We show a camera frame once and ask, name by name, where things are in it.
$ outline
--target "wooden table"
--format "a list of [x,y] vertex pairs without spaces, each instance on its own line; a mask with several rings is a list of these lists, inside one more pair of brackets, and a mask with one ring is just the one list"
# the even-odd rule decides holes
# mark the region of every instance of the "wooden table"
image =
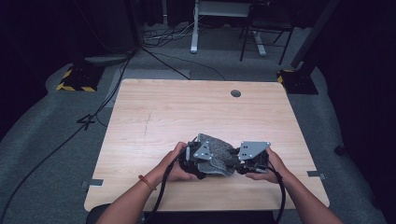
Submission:
[[[232,97],[238,90],[240,97]],[[124,79],[108,124],[90,186],[86,210],[112,203],[172,150],[178,141],[205,133],[240,147],[269,141],[286,166],[326,205],[316,171],[288,97],[278,83]],[[145,206],[150,211],[159,190]],[[235,172],[191,182],[169,182],[159,211],[275,210],[279,185]],[[286,208],[294,208],[289,195]]]

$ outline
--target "gray carpet floor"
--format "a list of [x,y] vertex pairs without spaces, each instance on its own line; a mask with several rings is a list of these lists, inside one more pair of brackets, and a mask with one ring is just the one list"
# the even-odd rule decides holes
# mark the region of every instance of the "gray carpet floor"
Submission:
[[[239,62],[242,40],[234,28],[203,29],[197,54],[190,54],[190,35],[148,50],[195,62],[157,55],[177,70],[188,71],[191,79],[222,80],[219,72],[226,80],[276,82],[276,71],[290,69],[291,60],[309,32],[296,29],[282,65],[277,64],[281,48],[268,47],[268,55],[261,57],[253,45],[247,46],[244,61]],[[262,38],[265,41],[272,36]],[[96,111],[120,74],[120,65],[108,67],[98,92],[56,91],[68,66],[49,77],[49,94],[18,120],[0,144],[0,210],[23,177],[79,128],[76,121]],[[143,50],[132,58],[126,74],[133,76],[139,70],[171,71]],[[161,78],[170,78],[166,74]],[[319,95],[289,95],[289,99],[315,165],[327,176],[322,182],[330,208],[345,223],[386,223],[380,210],[372,206],[372,192],[353,161],[347,155],[333,153],[342,144],[337,119],[318,69],[312,78]],[[105,107],[98,114],[99,120],[107,124],[111,112],[111,106]],[[87,190],[80,185],[91,179],[106,134],[106,127],[97,118],[94,120],[87,131],[76,134],[25,181],[9,205],[4,223],[85,223]],[[287,210],[281,223],[300,222],[295,210]]]

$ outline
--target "chair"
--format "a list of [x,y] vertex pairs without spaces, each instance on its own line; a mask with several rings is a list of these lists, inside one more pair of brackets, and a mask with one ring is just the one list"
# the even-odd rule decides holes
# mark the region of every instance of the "chair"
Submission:
[[[245,32],[244,45],[242,47],[241,58],[239,61],[242,62],[245,46],[246,43],[248,43],[284,48],[279,61],[279,65],[281,65],[294,30],[294,26],[292,25],[290,17],[291,15],[289,10],[283,5],[281,0],[253,1],[253,3],[250,5],[249,13],[247,15],[247,23],[239,35],[240,39],[242,34]],[[247,42],[249,31],[276,33],[279,35],[272,44]],[[289,32],[286,44],[277,45],[276,41],[282,36],[284,32]]]

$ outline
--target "bracelet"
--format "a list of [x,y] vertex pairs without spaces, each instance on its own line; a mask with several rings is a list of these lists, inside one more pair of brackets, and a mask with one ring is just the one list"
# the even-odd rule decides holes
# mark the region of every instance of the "bracelet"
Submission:
[[139,179],[143,182],[145,182],[152,190],[157,190],[154,186],[152,186],[149,181],[142,175],[139,176]]

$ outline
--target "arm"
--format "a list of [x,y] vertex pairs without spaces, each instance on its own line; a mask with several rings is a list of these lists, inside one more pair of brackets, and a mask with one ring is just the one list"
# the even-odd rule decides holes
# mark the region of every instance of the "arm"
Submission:
[[[267,148],[270,162],[275,169],[282,175],[282,180],[289,196],[297,208],[298,214],[303,223],[342,223],[342,221],[326,207],[315,195],[313,195],[300,180],[286,168],[283,161],[271,149]],[[277,183],[276,176],[268,174],[246,174],[254,180],[265,179],[272,183]]]
[[[186,146],[185,143],[178,143],[174,150],[170,151],[154,169],[145,175],[152,186],[157,187],[162,182],[166,167],[184,146]],[[178,162],[175,162],[174,168],[168,176],[170,181],[196,178],[195,175],[185,173]],[[145,182],[138,181],[106,209],[97,223],[137,223],[151,192],[152,189]]]

